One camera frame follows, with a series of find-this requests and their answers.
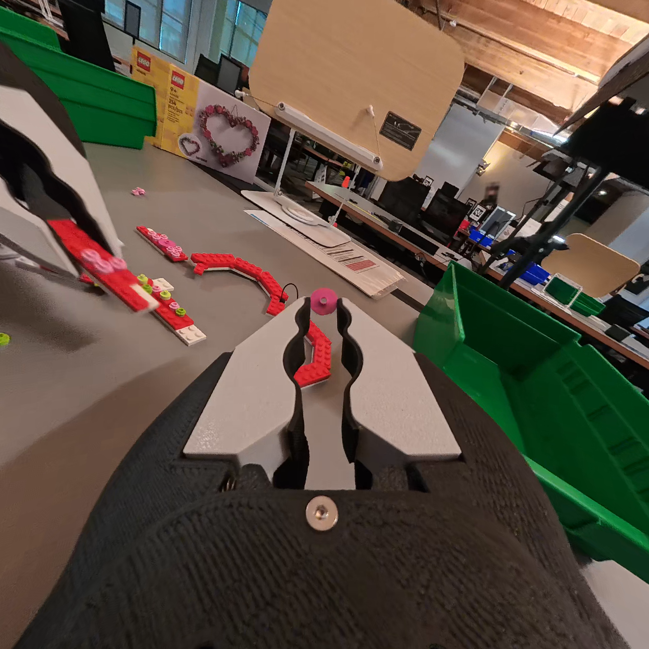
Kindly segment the clear box with green tray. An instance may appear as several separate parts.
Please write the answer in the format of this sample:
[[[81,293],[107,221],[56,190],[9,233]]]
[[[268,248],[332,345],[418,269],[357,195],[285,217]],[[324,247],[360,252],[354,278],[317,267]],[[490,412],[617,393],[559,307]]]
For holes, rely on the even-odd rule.
[[[543,292],[548,298],[565,307],[571,306],[582,291],[582,285],[560,273],[549,276],[547,283],[543,287]]]

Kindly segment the long background table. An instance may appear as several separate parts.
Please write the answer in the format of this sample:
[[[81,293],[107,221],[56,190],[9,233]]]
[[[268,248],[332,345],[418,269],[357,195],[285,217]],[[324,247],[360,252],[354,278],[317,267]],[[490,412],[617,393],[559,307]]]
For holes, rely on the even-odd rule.
[[[377,207],[369,200],[356,195],[348,188],[312,181],[306,181],[305,187],[309,191],[318,194],[322,199],[340,207],[347,214],[353,215],[377,233],[388,238],[391,242],[407,248],[418,258],[426,260],[427,263],[438,269],[445,270],[452,260],[458,261],[460,259],[460,255],[450,250],[450,248],[443,246],[437,240],[427,237],[418,230],[414,230],[415,234],[427,241],[430,245],[437,246],[437,252],[429,253],[425,248],[421,248],[409,239],[403,238],[400,232],[390,230],[388,224],[384,220],[381,220],[379,216],[390,221],[394,221],[395,217],[382,208]],[[628,361],[644,369],[648,369],[648,353],[638,352],[625,343],[618,342],[605,335],[602,330],[593,326],[593,320],[582,317],[570,308],[548,299],[544,293],[541,293],[525,282],[516,281],[513,285],[513,292],[518,297],[530,300],[534,306],[538,306],[551,315],[558,317],[566,325],[576,328],[583,335],[595,339],[606,348],[614,350],[617,354],[628,359]]]

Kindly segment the black monitor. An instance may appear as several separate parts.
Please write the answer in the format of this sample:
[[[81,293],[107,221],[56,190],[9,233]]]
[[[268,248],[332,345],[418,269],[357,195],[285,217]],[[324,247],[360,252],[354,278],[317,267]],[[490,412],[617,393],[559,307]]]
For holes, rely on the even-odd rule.
[[[379,207],[398,220],[415,226],[420,221],[421,208],[430,188],[412,177],[387,182],[378,198]]]
[[[446,245],[454,238],[468,210],[466,203],[437,190],[421,219],[426,230]]]

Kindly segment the red lego heart frame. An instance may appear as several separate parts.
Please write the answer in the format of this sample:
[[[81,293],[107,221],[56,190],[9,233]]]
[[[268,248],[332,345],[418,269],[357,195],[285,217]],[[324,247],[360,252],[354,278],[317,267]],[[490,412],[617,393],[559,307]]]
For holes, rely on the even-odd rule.
[[[256,283],[269,299],[266,314],[274,317],[286,308],[288,295],[268,271],[240,257],[223,253],[193,253],[189,257],[193,272],[202,276],[209,271],[229,271]],[[295,379],[300,387],[309,387],[325,380],[331,375],[331,341],[313,322],[306,333],[306,340],[312,347],[311,361],[305,361],[296,371]]]

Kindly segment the rounded wooden board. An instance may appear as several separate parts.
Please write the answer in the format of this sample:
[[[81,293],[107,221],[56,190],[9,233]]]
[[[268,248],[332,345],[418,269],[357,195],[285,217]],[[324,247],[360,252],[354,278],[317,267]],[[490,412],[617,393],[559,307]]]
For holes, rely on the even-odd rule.
[[[568,249],[553,251],[541,267],[572,280],[593,298],[609,295],[639,275],[637,261],[584,234],[570,234],[564,242]]]

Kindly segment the red lego strip pink flowers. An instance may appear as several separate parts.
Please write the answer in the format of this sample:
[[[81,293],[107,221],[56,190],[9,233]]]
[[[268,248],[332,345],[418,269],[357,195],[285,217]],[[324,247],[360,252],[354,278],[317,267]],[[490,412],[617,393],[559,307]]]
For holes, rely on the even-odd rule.
[[[172,239],[168,239],[165,234],[154,231],[146,226],[137,226],[136,232],[169,261],[181,263],[189,260],[183,248],[177,245]]]

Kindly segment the green plastic bin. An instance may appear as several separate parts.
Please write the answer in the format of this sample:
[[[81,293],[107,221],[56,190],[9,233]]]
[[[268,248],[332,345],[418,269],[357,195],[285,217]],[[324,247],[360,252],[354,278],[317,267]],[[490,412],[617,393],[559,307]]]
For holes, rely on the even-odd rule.
[[[83,142],[142,149],[154,135],[153,87],[64,53],[52,28],[6,8],[1,43],[58,97]]]
[[[648,582],[648,399],[580,339],[450,262],[413,347],[503,429],[571,544]]]

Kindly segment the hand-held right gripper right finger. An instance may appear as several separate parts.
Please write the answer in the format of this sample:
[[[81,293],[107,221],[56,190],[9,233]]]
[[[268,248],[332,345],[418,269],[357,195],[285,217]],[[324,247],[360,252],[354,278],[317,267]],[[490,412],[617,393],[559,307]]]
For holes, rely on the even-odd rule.
[[[408,479],[420,462],[456,461],[461,449],[413,349],[347,298],[337,301],[343,393],[341,436],[356,489],[387,471]]]

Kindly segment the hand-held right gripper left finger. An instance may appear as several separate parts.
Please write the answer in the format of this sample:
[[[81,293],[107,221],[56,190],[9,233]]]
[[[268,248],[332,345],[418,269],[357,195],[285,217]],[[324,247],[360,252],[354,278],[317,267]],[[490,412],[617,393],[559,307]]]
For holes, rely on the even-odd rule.
[[[296,373],[305,362],[308,298],[231,353],[184,447],[193,459],[261,466],[277,488],[304,489],[310,462]]]

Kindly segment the red lego strip lime flowers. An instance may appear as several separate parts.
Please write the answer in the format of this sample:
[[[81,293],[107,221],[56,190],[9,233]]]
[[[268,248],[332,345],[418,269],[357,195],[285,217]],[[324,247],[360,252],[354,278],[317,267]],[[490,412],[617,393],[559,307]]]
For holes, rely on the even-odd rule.
[[[152,279],[137,275],[142,290],[155,301],[151,314],[185,345],[192,346],[207,339],[186,310],[174,299],[174,287],[163,278]]]

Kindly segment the red lego strip pale flowers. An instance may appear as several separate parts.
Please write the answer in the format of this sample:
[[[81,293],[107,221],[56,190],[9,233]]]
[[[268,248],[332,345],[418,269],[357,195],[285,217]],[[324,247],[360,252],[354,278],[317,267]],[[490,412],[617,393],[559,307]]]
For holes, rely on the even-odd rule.
[[[81,277],[117,297],[133,312],[147,313],[158,308],[158,301],[142,287],[128,270],[126,262],[101,247],[71,219],[47,222],[65,252],[81,268]]]

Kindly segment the wooden book stand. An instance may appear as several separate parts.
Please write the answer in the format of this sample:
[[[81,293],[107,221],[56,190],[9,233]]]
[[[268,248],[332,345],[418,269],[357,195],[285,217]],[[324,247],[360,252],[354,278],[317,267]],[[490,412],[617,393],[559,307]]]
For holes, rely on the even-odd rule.
[[[460,45],[396,1],[273,1],[249,90],[386,181],[411,176],[461,84]]]

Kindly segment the yellow lego set box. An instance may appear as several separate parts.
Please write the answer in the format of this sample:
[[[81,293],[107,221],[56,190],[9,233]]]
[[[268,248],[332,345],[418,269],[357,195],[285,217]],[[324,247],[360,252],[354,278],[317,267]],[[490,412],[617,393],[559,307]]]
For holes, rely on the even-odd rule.
[[[254,184],[269,116],[233,95],[134,45],[132,78],[155,90],[158,149]]]

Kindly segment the black tripod stand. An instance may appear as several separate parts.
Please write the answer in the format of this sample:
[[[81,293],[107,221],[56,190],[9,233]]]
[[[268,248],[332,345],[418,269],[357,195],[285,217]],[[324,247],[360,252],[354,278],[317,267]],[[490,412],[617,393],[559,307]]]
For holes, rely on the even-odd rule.
[[[520,259],[499,281],[508,291],[528,266],[548,252],[555,235],[572,220],[575,213],[595,193],[608,175],[616,174],[644,192],[648,192],[648,110],[637,113],[635,100],[628,97],[619,104],[606,101],[586,119],[552,154],[566,167],[583,171],[573,191],[573,198],[551,221],[539,229]]]

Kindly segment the flat cardboard mailer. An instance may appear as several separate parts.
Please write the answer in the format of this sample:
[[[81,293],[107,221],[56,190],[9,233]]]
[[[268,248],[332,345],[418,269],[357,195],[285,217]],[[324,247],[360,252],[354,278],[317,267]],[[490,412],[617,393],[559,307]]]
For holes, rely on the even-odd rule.
[[[327,248],[316,244],[264,210],[246,210],[245,213],[336,273],[368,297],[382,298],[393,293],[406,281],[405,276],[398,269],[386,264],[353,240]]]

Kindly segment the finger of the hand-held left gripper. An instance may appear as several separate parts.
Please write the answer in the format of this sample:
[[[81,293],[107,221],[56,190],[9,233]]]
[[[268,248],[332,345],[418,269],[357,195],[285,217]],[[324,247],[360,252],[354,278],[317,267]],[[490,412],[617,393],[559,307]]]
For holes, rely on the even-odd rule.
[[[81,268],[65,252],[47,222],[82,224],[82,178],[78,152],[1,153],[1,243],[60,277],[79,277]]]
[[[123,244],[65,107],[1,44],[1,242],[30,259],[70,259],[48,218],[28,206],[24,167],[90,239],[122,257]]]

